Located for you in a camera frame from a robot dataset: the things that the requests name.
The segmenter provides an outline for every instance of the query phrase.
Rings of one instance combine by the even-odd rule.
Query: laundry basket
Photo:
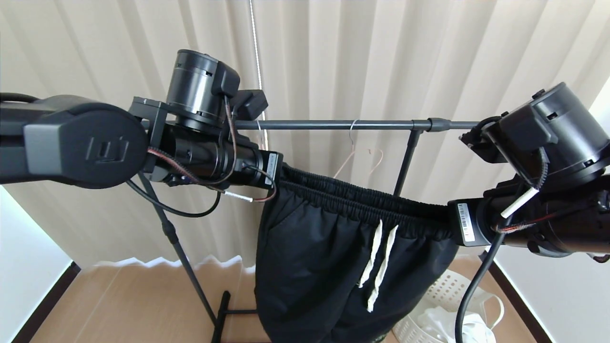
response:
[[[394,326],[394,329],[392,329],[394,336],[396,336],[400,343],[442,343],[423,331],[415,320],[426,309],[435,308],[436,306],[441,306],[449,312],[457,312],[460,301],[462,301],[462,297],[469,284],[470,280],[468,278],[450,270],[445,271],[430,286],[415,309]],[[484,304],[490,299],[494,299],[500,304],[500,315],[495,320],[487,318],[485,313]],[[497,295],[487,293],[480,287],[477,287],[467,311],[478,313],[485,321],[485,324],[487,324],[487,327],[493,329],[504,316],[504,304]]]

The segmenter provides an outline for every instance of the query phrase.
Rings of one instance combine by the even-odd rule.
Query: floor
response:
[[[480,261],[457,259],[450,269],[471,278]],[[238,258],[209,259],[196,268],[210,305],[217,309],[223,291],[230,309],[253,309],[254,273]],[[481,285],[502,298],[506,313],[494,329],[498,343],[536,341],[487,274]],[[490,316],[498,308],[488,309]],[[209,342],[212,324],[179,264],[139,262],[102,264],[83,270],[64,293],[32,343],[66,342]],[[256,315],[229,316],[223,342],[268,342]],[[385,343],[398,343],[392,335]]]

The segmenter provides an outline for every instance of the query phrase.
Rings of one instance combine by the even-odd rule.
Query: clothes rack pole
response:
[[[400,196],[403,189],[404,181],[406,179],[409,166],[417,147],[417,142],[423,132],[441,132],[450,129],[471,129],[477,121],[451,121],[442,118],[429,118],[425,120],[261,120],[258,123],[256,121],[236,121],[235,127],[238,130],[408,130],[409,141],[407,142],[407,148],[404,152],[403,162],[398,173],[398,179],[394,188],[394,195]],[[142,125],[145,129],[148,129],[149,122],[143,121]],[[156,199],[154,189],[150,183],[142,174],[139,174],[140,180],[144,185],[146,192]],[[184,253],[178,236],[176,235],[176,229],[167,219],[163,209],[154,205],[155,211],[162,223],[163,232],[170,240],[172,246],[176,250],[182,266],[185,268],[188,277],[190,278],[195,291],[197,292],[199,299],[203,303],[210,320],[214,325],[214,332],[212,334],[211,343],[221,343],[222,334],[224,330],[224,323],[226,316],[236,314],[256,314],[255,309],[229,309],[229,301],[231,294],[228,291],[223,292],[223,296],[220,302],[220,308],[218,314],[215,315],[207,301],[206,295],[203,292],[197,277],[193,271],[193,267],[188,261],[188,257]]]

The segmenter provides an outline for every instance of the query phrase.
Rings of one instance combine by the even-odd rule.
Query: white sticker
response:
[[[269,154],[269,164],[267,165],[267,174],[275,178],[275,170],[278,167],[278,154]],[[265,178],[265,184],[271,184],[269,178]]]
[[[474,242],[475,230],[472,228],[472,222],[470,221],[470,211],[468,211],[467,204],[457,204],[457,210],[459,211],[460,225],[462,225],[462,238],[464,242]]]

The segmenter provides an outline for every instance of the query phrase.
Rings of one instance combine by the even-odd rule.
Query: curtain pleat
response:
[[[590,106],[610,76],[609,19],[610,3],[593,0],[5,1],[0,90],[127,109],[133,96],[165,99],[176,51],[187,48],[235,68],[242,88],[258,88],[260,71],[269,120],[474,121],[561,81]],[[258,142],[257,131],[244,133]],[[510,166],[468,150],[462,133],[422,134],[402,196],[442,204],[512,178]],[[355,154],[338,178],[391,193],[408,135],[352,132]],[[351,151],[348,131],[270,131],[269,141],[292,166],[327,176]],[[81,266],[176,259],[151,205],[125,185],[5,187]],[[191,212],[215,197],[196,186],[155,189]],[[169,216],[192,261],[242,255],[250,265],[261,209],[223,197],[208,217]]]

